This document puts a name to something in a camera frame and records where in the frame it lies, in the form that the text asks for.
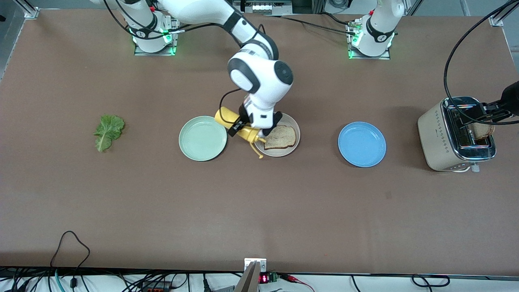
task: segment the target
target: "white plate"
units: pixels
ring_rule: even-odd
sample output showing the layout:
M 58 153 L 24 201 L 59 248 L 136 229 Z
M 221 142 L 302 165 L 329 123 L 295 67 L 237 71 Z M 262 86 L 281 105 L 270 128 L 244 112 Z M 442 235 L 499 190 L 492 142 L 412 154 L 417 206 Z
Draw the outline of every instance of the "white plate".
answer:
M 297 125 L 297 122 L 294 120 L 294 118 L 292 118 L 291 116 L 283 113 L 283 117 L 281 118 L 281 120 L 279 120 L 278 125 L 289 126 L 294 128 L 295 144 L 292 147 L 288 147 L 285 149 L 265 150 L 265 144 L 263 144 L 263 142 L 257 141 L 254 143 L 258 151 L 270 157 L 283 157 L 289 155 L 290 153 L 292 153 L 292 151 L 295 150 L 297 145 L 299 145 L 299 140 L 301 138 L 301 131 L 299 130 L 299 126 Z

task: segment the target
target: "green plate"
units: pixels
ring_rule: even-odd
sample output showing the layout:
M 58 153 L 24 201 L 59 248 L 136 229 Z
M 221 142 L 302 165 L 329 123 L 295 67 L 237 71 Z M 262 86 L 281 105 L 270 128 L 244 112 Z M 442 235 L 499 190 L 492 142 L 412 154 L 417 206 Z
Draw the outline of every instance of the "green plate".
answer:
M 211 116 L 197 116 L 180 130 L 180 150 L 195 161 L 207 161 L 217 157 L 224 150 L 226 143 L 225 127 Z

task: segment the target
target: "green leaf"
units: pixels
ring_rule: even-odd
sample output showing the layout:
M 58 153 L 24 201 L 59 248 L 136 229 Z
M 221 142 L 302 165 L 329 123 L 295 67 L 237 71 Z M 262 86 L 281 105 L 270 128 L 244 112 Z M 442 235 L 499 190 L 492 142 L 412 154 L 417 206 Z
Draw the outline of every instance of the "green leaf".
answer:
M 94 135 L 98 136 L 95 140 L 95 147 L 99 152 L 103 152 L 112 146 L 112 141 L 121 136 L 121 130 L 125 122 L 116 115 L 103 115 L 101 123 L 95 129 Z

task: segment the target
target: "yellow object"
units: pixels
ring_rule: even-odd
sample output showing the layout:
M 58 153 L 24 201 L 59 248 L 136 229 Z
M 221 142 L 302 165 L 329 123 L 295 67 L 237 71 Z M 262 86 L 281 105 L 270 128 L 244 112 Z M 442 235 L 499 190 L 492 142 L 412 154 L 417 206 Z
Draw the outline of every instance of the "yellow object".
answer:
M 222 126 L 224 126 L 227 129 L 230 129 L 233 126 L 234 121 L 238 119 L 239 115 L 230 109 L 226 107 L 221 107 L 214 116 L 214 119 Z M 251 128 L 250 126 L 244 126 L 241 130 L 237 132 L 238 136 L 245 139 L 249 145 L 251 146 L 252 150 L 256 152 L 257 155 L 259 155 L 259 158 L 263 158 L 263 155 L 252 145 L 252 143 L 256 141 L 261 141 L 265 143 L 265 139 L 258 136 L 258 132 L 260 129 Z

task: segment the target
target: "brown table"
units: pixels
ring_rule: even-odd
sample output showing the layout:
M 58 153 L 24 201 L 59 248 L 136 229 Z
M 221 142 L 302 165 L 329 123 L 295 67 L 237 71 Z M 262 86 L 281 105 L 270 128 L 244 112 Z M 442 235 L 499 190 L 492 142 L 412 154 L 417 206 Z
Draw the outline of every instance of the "brown table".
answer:
M 184 123 L 235 88 L 237 46 L 223 30 L 181 35 L 175 57 L 134 57 L 105 10 L 27 21 L 0 86 L 0 264 L 46 266 L 70 229 L 91 267 L 240 270 L 257 256 L 278 271 L 519 275 L 519 127 L 497 129 L 480 174 L 448 174 L 426 165 L 416 125 L 444 98 L 445 60 L 477 18 L 405 17 L 391 60 L 375 61 L 349 60 L 343 35 L 248 17 L 294 72 L 277 110 L 302 138 L 284 158 L 260 161 L 239 138 L 205 163 L 179 149 Z M 483 101 L 517 79 L 502 30 L 486 24 L 449 75 L 454 95 Z M 105 113 L 127 128 L 100 154 L 92 132 Z M 386 137 L 376 167 L 337 149 L 354 121 Z M 62 266 L 85 255 L 72 237 L 61 252 Z

